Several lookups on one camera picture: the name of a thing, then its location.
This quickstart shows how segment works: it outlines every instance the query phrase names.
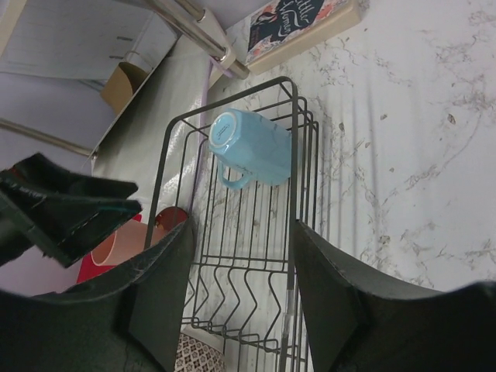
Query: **kitchen counter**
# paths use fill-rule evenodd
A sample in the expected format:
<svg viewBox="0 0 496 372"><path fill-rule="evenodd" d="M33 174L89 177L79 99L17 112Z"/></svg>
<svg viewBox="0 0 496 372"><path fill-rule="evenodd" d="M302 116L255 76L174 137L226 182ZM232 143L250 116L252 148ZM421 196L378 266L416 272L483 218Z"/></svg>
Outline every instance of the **kitchen counter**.
<svg viewBox="0 0 496 372"><path fill-rule="evenodd" d="M361 24L259 76L251 74L244 81L224 77L209 91L208 100L281 75L290 77L320 122L317 233L378 270L423 287L448 291L472 281L494 280L496 4L488 0L361 3ZM248 22L245 19L227 32L241 60ZM133 197L143 203L144 218L150 213L167 124L201 104L207 61L191 42L180 38L172 57L157 68L102 143L95 175L136 181L139 190ZM241 106L257 109L273 102L265 100L260 94ZM183 129L172 136L159 210L175 203ZM178 204L182 208L189 206L195 189L198 144L194 140L188 145L181 184L186 191ZM287 259L282 238L287 194L279 190L277 207L266 211L268 221L280 223L271 225L275 233L282 232L269 244L261 233L262 220L250 217L255 218L249 200L256 188L253 184L243 189L243 197L235 192L227 197L227 190L218 186L211 210L206 208L211 168L211 162L202 165L202 180L195 189L198 203L192 212L200 235L205 219L212 220L207 243L212 256L205 262L214 261L213 267L201 269L201 283L194 279L195 302L201 308L195 315L207 320L203 325L228 322L239 337L242 333L264 337L267 332L280 340L284 265L282 270L279 263L270 263L265 269L275 274L257 274L256 263L249 270L233 270L229 265L241 260L215 257L232 257L236 252L240 257L270 254ZM268 197L260 192L259 198ZM224 196L228 205L219 204ZM241 223L236 222L239 215ZM254 228L235 238L237 226L246 227L245 222ZM201 237L197 241L199 252ZM199 271L194 266L192 277ZM190 286L187 298L192 295ZM191 315L191 306L193 301L186 316ZM254 370L255 364L259 370L274 370L275 354L260 353L264 355L259 358L257 350L248 346L242 352L237 343L228 342L229 370ZM243 357L236 361L238 353Z"/></svg>
<svg viewBox="0 0 496 372"><path fill-rule="evenodd" d="M358 26L209 98L290 77L321 123L318 233L423 287L496 279L496 5L362 8ZM228 30L241 59L248 26Z"/></svg>

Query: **metal rail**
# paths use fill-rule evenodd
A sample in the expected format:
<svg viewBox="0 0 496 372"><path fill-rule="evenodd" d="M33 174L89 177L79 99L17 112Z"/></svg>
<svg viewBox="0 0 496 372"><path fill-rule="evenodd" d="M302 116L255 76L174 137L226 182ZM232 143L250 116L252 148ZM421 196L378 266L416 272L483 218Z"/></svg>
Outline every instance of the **metal rail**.
<svg viewBox="0 0 496 372"><path fill-rule="evenodd" d="M168 23L181 31L184 35L189 37L194 43L201 47L210 56L217 58L218 60L222 60L222 58L226 56L225 47L221 46L200 27L198 27L196 24L182 15L181 12L179 12L179 9L177 9L174 5L162 0L144 1L160 17L165 19ZM178 2L193 17L198 17L198 5L193 5L190 0L179 0ZM250 73L248 68L246 68L246 66L240 63L238 60L236 60L230 67L230 71L233 73L234 76L240 79L246 79L248 77L248 74Z"/></svg>
<svg viewBox="0 0 496 372"><path fill-rule="evenodd" d="M82 155L84 157L90 157L93 152L91 149L87 149L85 147L79 146L76 143L72 143L66 141L65 139L51 136L50 134L40 132L39 130L36 129L21 126L20 124L11 122L10 120L3 118L0 118L0 129L5 129L8 130L9 132L13 132L29 138L33 138L34 140L38 140L53 146L60 147L61 149L71 151L72 153L78 153L79 155Z"/></svg>

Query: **blue mug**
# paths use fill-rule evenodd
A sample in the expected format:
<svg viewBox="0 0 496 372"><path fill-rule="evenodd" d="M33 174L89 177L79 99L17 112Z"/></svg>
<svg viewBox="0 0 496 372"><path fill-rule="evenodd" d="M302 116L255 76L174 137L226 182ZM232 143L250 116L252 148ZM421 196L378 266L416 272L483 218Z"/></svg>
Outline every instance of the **blue mug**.
<svg viewBox="0 0 496 372"><path fill-rule="evenodd" d="M219 179L228 188L239 190L255 180L276 186L291 176L291 131L255 112L228 108L213 122L208 141ZM243 176L229 181L224 167Z"/></svg>

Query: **pink cup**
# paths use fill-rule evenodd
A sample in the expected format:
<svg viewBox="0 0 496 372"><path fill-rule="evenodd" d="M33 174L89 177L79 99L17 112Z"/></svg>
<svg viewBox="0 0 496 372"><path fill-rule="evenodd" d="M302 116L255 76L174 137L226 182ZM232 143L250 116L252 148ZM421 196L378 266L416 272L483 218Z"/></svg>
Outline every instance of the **pink cup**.
<svg viewBox="0 0 496 372"><path fill-rule="evenodd" d="M117 266L143 252L147 227L144 223L133 219L119 227L92 250L93 264L96 266ZM153 227L152 245L161 240L165 234L165 230Z"/></svg>

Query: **drying rack tray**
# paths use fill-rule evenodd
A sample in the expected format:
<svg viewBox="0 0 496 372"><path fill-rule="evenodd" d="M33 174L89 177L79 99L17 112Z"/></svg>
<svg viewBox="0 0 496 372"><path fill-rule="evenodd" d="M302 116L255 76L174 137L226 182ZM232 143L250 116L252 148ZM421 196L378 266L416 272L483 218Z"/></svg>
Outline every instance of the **drying rack tray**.
<svg viewBox="0 0 496 372"><path fill-rule="evenodd" d="M210 125L225 108L245 109L292 132L291 178L280 186L252 182L239 191L217 179L217 160L208 150ZM167 127L150 208L150 246L167 150L179 129L184 153L198 144L195 186L181 189L184 153L177 179L176 206L195 221L196 254L184 305L184 324L222 336L228 370L312 370L298 299L292 255L297 219L315 227L319 124L288 77L278 77L229 98L178 116ZM230 180L240 174L226 170ZM191 198L189 205L183 200Z"/></svg>

